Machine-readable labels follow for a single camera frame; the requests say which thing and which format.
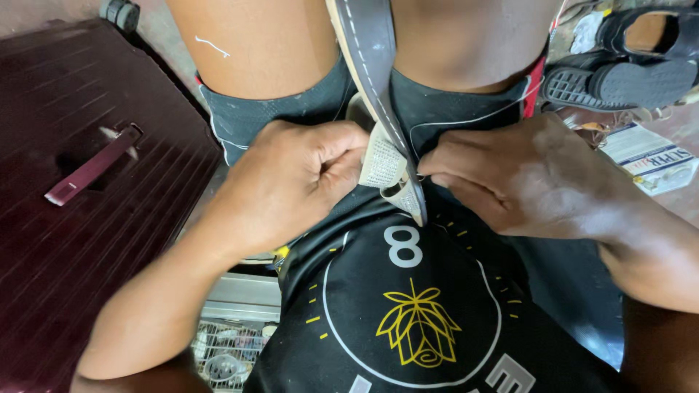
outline newspaper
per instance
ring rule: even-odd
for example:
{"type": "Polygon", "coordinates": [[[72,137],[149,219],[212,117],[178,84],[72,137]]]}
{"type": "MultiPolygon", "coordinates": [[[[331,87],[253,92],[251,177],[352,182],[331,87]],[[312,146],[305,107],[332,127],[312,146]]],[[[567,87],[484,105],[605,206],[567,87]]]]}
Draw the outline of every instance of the newspaper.
{"type": "Polygon", "coordinates": [[[692,153],[635,123],[609,134],[600,150],[651,197],[688,185],[699,166],[692,153]]]}

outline black shorts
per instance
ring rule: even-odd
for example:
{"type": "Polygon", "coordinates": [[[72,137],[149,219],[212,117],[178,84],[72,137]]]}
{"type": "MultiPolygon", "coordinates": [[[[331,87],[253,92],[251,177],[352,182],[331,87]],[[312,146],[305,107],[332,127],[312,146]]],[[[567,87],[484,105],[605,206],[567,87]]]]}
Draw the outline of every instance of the black shorts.
{"type": "MultiPolygon", "coordinates": [[[[495,94],[446,92],[420,85],[396,70],[391,74],[391,103],[409,142],[416,162],[434,149],[442,132],[450,129],[490,130],[530,117],[542,80],[544,57],[532,71],[509,89],[495,94]]],[[[211,127],[232,166],[245,153],[260,130],[270,121],[281,119],[296,124],[315,125],[345,118],[349,99],[356,93],[345,60],[340,56],[330,73],[311,89],[289,97],[249,100],[228,97],[200,86],[211,109],[211,127]]],[[[618,366],[623,350],[621,292],[614,286],[601,262],[593,241],[506,238],[493,233],[478,216],[464,208],[446,189],[423,182],[429,220],[447,225],[437,215],[458,216],[468,221],[477,242],[488,245],[481,260],[508,261],[504,266],[569,334],[600,358],[618,366]]],[[[385,213],[391,209],[378,190],[357,186],[315,229],[337,227],[352,215],[385,213]]],[[[323,230],[312,230],[324,233],[323,230]]],[[[284,297],[290,283],[284,283],[288,266],[282,268],[280,284],[284,297]]]]}

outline maroon suitcase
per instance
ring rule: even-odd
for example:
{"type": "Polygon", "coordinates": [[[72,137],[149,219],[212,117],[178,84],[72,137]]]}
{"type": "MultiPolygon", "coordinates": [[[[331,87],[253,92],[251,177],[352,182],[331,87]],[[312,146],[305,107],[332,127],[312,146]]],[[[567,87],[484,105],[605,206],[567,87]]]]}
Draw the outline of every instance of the maroon suitcase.
{"type": "Polygon", "coordinates": [[[68,390],[100,307],[219,163],[206,121],[109,23],[0,41],[0,392],[68,390]]]}

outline hand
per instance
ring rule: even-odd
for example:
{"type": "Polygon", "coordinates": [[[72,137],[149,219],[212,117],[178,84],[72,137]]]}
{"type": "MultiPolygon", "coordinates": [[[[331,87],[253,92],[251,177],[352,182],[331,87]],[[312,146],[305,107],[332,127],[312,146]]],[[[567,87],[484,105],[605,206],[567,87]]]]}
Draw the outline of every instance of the hand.
{"type": "Polygon", "coordinates": [[[317,224],[359,181],[368,134],[353,122],[268,124],[192,231],[225,268],[317,224]]]}
{"type": "Polygon", "coordinates": [[[605,240],[639,204],[656,205],[555,115],[448,131],[418,172],[507,235],[605,240]]]}

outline wire basket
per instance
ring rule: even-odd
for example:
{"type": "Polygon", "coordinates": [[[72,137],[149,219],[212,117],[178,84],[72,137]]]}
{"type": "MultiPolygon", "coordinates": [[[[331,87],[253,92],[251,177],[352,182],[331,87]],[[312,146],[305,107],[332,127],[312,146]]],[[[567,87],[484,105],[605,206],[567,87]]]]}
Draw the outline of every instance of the wire basket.
{"type": "Polygon", "coordinates": [[[267,338],[262,337],[263,325],[259,322],[199,321],[192,341],[192,351],[199,375],[215,393],[243,391],[243,385],[267,343],[267,338]],[[221,358],[230,359],[229,357],[235,358],[232,362],[237,365],[237,372],[224,373],[230,375],[225,380],[221,380],[218,374],[210,375],[211,370],[216,368],[212,367],[212,362],[221,358]]]}

